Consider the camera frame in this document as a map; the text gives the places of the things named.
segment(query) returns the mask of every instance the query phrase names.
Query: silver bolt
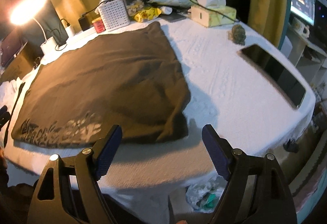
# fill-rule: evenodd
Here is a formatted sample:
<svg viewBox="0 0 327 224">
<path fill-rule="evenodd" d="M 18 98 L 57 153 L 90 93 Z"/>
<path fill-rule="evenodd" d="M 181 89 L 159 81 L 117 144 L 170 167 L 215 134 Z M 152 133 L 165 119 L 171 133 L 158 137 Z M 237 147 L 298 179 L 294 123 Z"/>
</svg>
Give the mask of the silver bolt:
<svg viewBox="0 0 327 224">
<path fill-rule="evenodd" d="M 91 149 L 90 148 L 84 148 L 83 150 L 82 150 L 82 153 L 84 154 L 84 155 L 88 155 L 89 153 L 91 153 Z"/>
<path fill-rule="evenodd" d="M 267 159 L 269 160 L 274 160 L 275 159 L 275 156 L 273 154 L 267 154 Z"/>
<path fill-rule="evenodd" d="M 59 156 L 57 155 L 57 154 L 53 154 L 49 159 L 51 160 L 51 161 L 55 161 L 55 160 L 57 160 L 59 158 Z"/>
<path fill-rule="evenodd" d="M 233 149 L 233 153 L 234 153 L 235 155 L 241 155 L 243 152 L 242 152 L 242 150 L 239 149 L 239 148 L 234 148 L 234 149 Z"/>
</svg>

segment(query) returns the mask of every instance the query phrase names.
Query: human hand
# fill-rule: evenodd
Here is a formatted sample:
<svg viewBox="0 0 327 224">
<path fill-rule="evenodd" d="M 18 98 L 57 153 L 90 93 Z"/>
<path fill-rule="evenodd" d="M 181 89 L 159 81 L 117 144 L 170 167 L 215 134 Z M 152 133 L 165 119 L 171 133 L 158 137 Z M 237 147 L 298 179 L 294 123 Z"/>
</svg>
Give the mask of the human hand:
<svg viewBox="0 0 327 224">
<path fill-rule="evenodd" d="M 6 159 L 4 158 L 4 151 L 3 149 L 0 147 L 0 169 L 1 168 L 5 168 L 7 169 L 8 168 L 8 165 L 7 165 L 7 161 Z"/>
</svg>

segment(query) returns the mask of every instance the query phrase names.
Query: small red container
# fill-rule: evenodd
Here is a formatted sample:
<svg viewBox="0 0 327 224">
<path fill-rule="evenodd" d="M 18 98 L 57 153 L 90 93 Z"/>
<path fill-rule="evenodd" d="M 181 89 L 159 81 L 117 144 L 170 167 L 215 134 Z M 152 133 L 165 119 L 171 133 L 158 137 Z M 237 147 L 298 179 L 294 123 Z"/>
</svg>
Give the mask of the small red container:
<svg viewBox="0 0 327 224">
<path fill-rule="evenodd" d="M 99 34 L 102 33 L 103 31 L 106 31 L 106 28 L 104 27 L 103 21 L 101 17 L 96 18 L 92 21 L 92 24 L 95 28 L 95 31 Z"/>
</svg>

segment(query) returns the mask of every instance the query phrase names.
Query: small figurine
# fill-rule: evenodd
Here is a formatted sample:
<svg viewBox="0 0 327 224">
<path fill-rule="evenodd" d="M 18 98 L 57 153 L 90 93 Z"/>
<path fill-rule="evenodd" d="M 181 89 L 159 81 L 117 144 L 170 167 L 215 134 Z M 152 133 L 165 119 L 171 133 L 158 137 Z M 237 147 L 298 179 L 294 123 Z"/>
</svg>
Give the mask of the small figurine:
<svg viewBox="0 0 327 224">
<path fill-rule="evenodd" d="M 230 32 L 230 40 L 235 44 L 245 45 L 245 29 L 241 25 L 235 25 Z"/>
</svg>

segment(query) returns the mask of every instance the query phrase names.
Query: yellow snack package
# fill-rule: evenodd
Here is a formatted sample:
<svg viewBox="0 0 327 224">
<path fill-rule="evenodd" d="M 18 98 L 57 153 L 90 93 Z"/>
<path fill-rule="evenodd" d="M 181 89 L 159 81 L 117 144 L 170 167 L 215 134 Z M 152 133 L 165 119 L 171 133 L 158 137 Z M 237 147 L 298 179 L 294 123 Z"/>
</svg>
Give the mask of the yellow snack package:
<svg viewBox="0 0 327 224">
<path fill-rule="evenodd" d="M 143 23 L 156 19 L 159 16 L 159 14 L 161 14 L 160 9 L 151 7 L 138 12 L 133 18 L 135 21 L 139 23 Z"/>
</svg>

